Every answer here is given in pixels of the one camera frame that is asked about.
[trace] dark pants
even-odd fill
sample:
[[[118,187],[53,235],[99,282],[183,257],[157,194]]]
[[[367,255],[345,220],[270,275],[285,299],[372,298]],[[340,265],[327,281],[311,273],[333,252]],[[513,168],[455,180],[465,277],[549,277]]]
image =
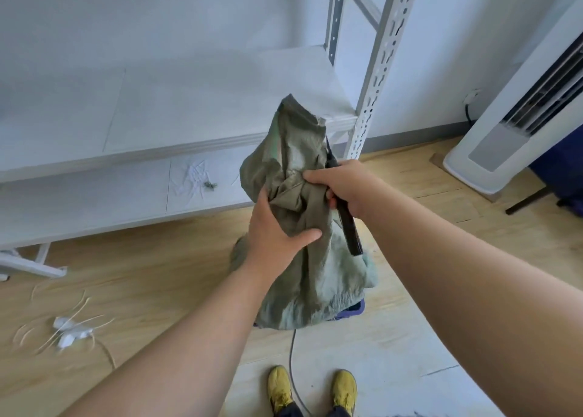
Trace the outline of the dark pants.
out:
[[[302,410],[295,402],[291,402],[288,406],[283,408],[275,417],[303,417]],[[326,417],[350,417],[350,414],[346,412],[341,406],[334,406],[332,410],[326,415]]]

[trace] olive green garment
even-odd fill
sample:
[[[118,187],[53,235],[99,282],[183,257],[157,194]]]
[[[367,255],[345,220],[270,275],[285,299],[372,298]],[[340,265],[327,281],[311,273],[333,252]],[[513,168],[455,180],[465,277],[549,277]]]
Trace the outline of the olive green garment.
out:
[[[348,251],[338,215],[326,203],[326,187],[302,178],[303,170],[324,168],[325,136],[326,128],[289,95],[266,138],[241,165],[243,189],[256,202],[266,186],[272,212],[288,236],[322,230],[269,289],[255,320],[260,327],[292,330],[330,320],[377,284],[370,259]],[[243,236],[233,247],[231,270],[241,266],[247,247]]]

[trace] gray cable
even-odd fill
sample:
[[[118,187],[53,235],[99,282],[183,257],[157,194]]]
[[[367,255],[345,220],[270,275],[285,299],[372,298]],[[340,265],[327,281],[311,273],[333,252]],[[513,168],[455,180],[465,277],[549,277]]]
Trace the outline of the gray cable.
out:
[[[300,405],[302,405],[302,408],[304,408],[304,409],[305,409],[305,411],[308,413],[308,415],[309,415],[310,417],[313,417],[313,415],[312,415],[312,413],[310,412],[310,410],[308,409],[308,407],[307,407],[307,406],[305,406],[304,402],[302,401],[302,398],[300,397],[300,394],[298,394],[298,393],[297,393],[297,389],[296,389],[296,387],[295,387],[295,382],[293,381],[293,370],[292,370],[292,368],[291,368],[291,367],[292,367],[292,360],[291,360],[291,358],[292,358],[292,356],[293,356],[293,344],[295,343],[295,333],[296,333],[296,332],[297,332],[297,330],[293,330],[293,336],[292,336],[292,338],[291,338],[291,342],[292,342],[292,344],[291,344],[291,347],[290,347],[290,362],[289,362],[289,365],[290,365],[290,380],[291,380],[291,387],[293,388],[293,392],[295,393],[295,397],[296,397],[296,399],[298,400],[298,402],[300,403]]]

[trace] hand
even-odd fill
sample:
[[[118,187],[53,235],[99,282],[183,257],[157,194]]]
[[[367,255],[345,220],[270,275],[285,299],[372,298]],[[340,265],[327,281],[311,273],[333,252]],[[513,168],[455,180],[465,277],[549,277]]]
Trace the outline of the hand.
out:
[[[336,208],[336,198],[348,202],[348,210],[355,218],[362,218],[363,205],[360,201],[362,189],[370,188],[377,180],[364,165],[355,159],[339,161],[340,166],[331,169],[306,170],[303,177],[312,184],[324,184],[330,187],[326,192],[330,208]]]
[[[273,281],[285,270],[294,256],[306,245],[322,236],[322,231],[309,229],[289,237],[273,216],[265,187],[259,192],[249,223],[249,251],[246,263],[251,263]]]

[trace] yellow sneaker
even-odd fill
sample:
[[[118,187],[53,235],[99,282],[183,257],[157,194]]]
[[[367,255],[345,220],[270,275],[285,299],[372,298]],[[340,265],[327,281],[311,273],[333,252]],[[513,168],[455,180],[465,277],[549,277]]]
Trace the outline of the yellow sneaker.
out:
[[[272,368],[267,378],[267,395],[274,415],[293,402],[291,389],[288,370],[282,365]]]
[[[354,376],[345,369],[336,371],[332,382],[332,405],[342,406],[352,417],[357,395]]]

